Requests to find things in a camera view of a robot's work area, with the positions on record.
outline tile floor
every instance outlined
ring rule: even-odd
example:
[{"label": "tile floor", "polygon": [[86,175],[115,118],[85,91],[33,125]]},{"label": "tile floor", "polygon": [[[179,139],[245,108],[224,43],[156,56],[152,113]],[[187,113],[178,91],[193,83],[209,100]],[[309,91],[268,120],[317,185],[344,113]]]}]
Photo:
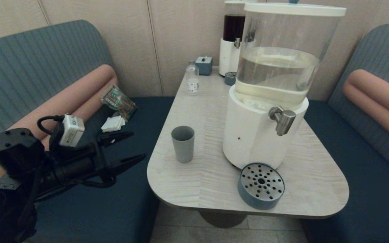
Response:
[{"label": "tile floor", "polygon": [[150,243],[307,243],[297,219],[249,215],[230,229],[216,228],[197,211],[160,204]]}]

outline small blue box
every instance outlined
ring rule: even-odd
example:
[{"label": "small blue box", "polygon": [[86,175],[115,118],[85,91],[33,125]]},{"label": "small blue box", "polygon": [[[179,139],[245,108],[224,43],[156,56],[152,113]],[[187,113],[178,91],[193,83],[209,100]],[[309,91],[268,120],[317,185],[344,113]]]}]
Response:
[{"label": "small blue box", "polygon": [[199,75],[210,75],[213,68],[213,58],[198,57],[194,64],[199,68]]}]

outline snack package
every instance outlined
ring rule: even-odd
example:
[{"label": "snack package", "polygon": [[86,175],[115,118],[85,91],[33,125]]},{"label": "snack package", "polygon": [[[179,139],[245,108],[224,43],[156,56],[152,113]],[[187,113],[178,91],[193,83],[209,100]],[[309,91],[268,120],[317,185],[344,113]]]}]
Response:
[{"label": "snack package", "polygon": [[130,120],[130,117],[137,109],[136,104],[114,84],[111,84],[106,88],[100,96],[100,100],[110,109],[117,111],[125,122]]}]

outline metal spigot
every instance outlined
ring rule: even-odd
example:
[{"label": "metal spigot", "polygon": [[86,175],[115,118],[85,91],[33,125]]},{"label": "metal spigot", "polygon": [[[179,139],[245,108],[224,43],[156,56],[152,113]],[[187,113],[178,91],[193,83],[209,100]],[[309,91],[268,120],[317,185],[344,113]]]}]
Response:
[{"label": "metal spigot", "polygon": [[277,122],[276,132],[279,136],[287,134],[296,116],[295,112],[291,110],[283,110],[280,107],[271,108],[268,115],[272,120]]},{"label": "metal spigot", "polygon": [[236,38],[235,41],[233,42],[233,46],[235,46],[237,49],[241,45],[241,38]]}]

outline white dispenser base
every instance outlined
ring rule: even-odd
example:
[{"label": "white dispenser base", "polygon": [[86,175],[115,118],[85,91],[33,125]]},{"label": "white dispenser base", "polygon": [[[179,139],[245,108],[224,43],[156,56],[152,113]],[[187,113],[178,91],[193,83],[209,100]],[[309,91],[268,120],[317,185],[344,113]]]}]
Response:
[{"label": "white dispenser base", "polygon": [[228,160],[242,169],[249,163],[265,163],[276,169],[284,159],[304,114],[309,107],[307,98],[291,109],[296,117],[287,134],[278,136],[276,121],[268,112],[245,105],[235,97],[235,85],[229,90],[223,152]]},{"label": "white dispenser base", "polygon": [[241,47],[236,48],[234,42],[220,40],[219,74],[224,76],[228,72],[238,71],[239,53]]}]

